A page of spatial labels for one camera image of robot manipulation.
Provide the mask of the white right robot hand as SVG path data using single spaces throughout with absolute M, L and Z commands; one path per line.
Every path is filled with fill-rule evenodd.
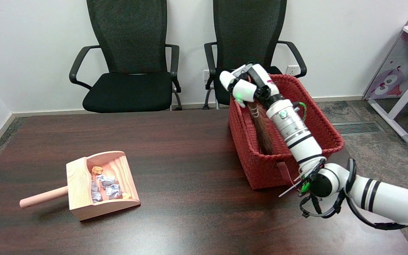
M 259 63 L 247 63 L 235 71 L 222 71 L 220 83 L 241 108 L 259 101 L 269 109 L 275 102 L 284 100 L 278 87 Z

